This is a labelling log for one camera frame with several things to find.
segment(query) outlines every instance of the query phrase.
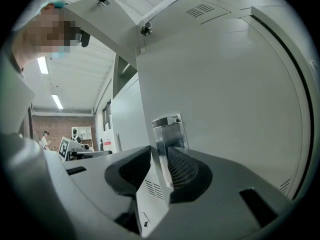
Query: cabinet door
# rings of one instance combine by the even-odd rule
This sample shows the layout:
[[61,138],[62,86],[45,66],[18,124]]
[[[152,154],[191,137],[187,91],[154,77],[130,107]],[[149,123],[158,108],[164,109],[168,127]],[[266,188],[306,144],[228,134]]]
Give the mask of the cabinet door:
[[122,88],[111,103],[112,127],[119,152],[149,145],[146,121],[140,94],[138,73]]

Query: metal bracket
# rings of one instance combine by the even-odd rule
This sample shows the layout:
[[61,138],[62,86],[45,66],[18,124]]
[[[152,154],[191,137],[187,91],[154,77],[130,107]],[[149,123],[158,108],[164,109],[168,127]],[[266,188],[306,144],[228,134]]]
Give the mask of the metal bracket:
[[188,148],[181,115],[175,114],[154,120],[152,127],[165,184],[173,188],[171,174],[168,170],[168,147]]

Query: ventilation slot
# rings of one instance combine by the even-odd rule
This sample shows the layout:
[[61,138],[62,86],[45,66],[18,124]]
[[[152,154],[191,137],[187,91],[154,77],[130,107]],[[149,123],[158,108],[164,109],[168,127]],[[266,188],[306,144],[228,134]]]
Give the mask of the ventilation slot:
[[206,4],[200,4],[200,5],[196,6],[195,8],[187,10],[185,13],[196,18],[196,17],[201,16],[202,14],[205,14],[205,13],[212,11],[213,9],[215,9],[215,8],[212,8]]
[[164,200],[164,195],[162,194],[162,190],[161,187],[158,184],[154,184],[151,181],[148,180],[144,180],[145,181],[145,185],[149,191],[149,193],[157,198],[160,198],[162,200]]
[[288,191],[288,187],[289,187],[289,184],[290,184],[290,179],[288,179],[287,181],[285,181],[284,183],[282,183],[282,185],[279,187],[279,191],[282,193],[282,194],[285,194],[287,191]]

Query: window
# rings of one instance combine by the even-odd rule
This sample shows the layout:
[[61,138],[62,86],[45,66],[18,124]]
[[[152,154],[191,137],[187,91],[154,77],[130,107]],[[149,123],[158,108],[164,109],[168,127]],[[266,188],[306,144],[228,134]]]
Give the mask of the window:
[[111,115],[111,100],[106,104],[104,110],[102,110],[103,117],[103,130],[111,129],[110,125],[110,115]]

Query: white wall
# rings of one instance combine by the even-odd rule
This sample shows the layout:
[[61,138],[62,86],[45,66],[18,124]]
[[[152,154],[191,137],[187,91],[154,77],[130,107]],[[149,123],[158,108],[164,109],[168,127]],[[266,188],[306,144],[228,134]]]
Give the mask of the white wall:
[[101,90],[103,92],[102,98],[100,103],[98,104],[98,107],[95,112],[95,130],[96,130],[96,139],[97,139],[97,144],[98,148],[100,150],[100,139],[102,141],[110,140],[111,144],[104,146],[104,150],[110,150],[113,153],[116,152],[116,146],[115,146],[115,140],[114,140],[114,132],[112,129],[112,124],[111,124],[111,129],[107,129],[104,131],[104,120],[103,120],[103,109],[106,107],[107,103],[112,100],[113,96],[113,75],[114,71],[111,70],[109,75],[106,77],[105,82],[107,83],[106,90]]

